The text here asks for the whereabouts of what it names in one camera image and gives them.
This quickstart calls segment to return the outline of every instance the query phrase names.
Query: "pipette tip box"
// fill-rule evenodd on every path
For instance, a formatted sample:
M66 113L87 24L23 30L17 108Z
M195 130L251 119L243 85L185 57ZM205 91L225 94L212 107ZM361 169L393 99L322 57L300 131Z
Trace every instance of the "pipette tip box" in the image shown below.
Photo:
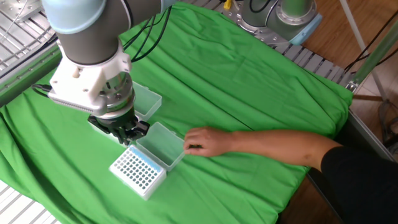
M183 140L160 123L130 145L109 170L144 200L148 200L184 157Z

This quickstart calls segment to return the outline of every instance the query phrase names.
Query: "clear plastic box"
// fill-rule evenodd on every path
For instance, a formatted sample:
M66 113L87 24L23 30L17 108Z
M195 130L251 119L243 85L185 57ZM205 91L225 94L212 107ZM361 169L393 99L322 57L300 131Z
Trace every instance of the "clear plastic box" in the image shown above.
M156 122L145 137L136 141L137 148L158 165L171 171L184 157L183 139Z
M136 115L139 119L147 121L162 106L162 96L136 82L132 83L132 87L136 93L134 100Z

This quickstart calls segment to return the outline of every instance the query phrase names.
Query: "human arm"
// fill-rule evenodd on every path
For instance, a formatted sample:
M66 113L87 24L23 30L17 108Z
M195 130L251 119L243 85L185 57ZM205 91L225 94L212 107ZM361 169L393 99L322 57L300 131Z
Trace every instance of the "human arm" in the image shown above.
M204 127L189 130L185 135L186 154L219 156L226 152L258 154L287 164L310 166L321 170L323 156L341 146L319 134L293 131L235 131L227 133Z

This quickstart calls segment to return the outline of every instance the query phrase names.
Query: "green tablecloth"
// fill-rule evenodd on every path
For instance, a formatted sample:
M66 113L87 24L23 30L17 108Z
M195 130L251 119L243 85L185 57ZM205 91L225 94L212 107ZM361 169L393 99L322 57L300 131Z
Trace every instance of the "green tablecloth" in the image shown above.
M127 52L134 55L138 45ZM181 135L209 125L333 137L352 99L348 90L302 70L221 14L184 3L173 8L160 45L133 65L131 76L163 96L149 122ZM124 148L94 131L88 114L26 90L0 116L0 179L63 224L274 223L307 171L250 154L186 156L143 201L108 171Z

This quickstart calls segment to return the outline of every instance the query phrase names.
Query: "metal grating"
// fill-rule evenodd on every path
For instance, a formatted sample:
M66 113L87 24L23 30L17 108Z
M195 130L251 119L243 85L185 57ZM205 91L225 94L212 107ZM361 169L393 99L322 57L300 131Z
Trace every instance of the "metal grating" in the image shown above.
M55 33L45 15L39 12L24 22L14 23L3 38L14 19L0 11L0 74L16 61L23 60Z
M8 224L60 224L43 205L0 181L0 220Z

